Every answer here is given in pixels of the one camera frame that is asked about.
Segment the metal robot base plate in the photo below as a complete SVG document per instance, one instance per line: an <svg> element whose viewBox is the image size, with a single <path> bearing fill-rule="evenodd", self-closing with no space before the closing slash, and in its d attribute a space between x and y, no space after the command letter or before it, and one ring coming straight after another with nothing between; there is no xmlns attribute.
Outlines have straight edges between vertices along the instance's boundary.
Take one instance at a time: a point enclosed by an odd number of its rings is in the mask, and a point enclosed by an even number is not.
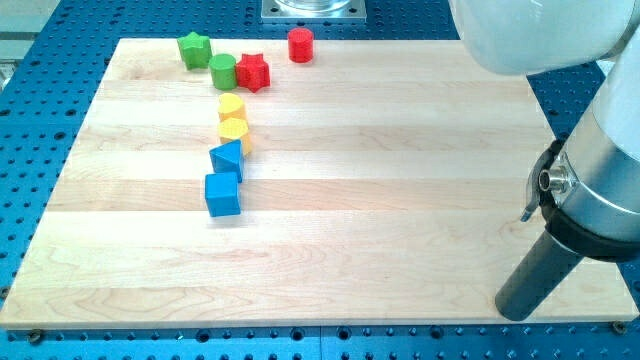
<svg viewBox="0 0 640 360"><path fill-rule="evenodd" d="M365 0L262 0L263 23L352 23L367 19Z"/></svg>

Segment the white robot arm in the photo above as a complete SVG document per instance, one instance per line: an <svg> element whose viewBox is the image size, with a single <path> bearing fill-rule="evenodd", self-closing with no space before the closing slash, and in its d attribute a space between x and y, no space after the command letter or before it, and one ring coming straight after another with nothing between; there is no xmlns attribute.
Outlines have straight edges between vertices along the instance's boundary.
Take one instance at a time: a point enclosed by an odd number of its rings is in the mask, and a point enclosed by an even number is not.
<svg viewBox="0 0 640 360"><path fill-rule="evenodd" d="M450 4L473 58L503 75L613 57L605 82L542 170L546 229L586 257L639 255L639 3L476 1Z"/></svg>

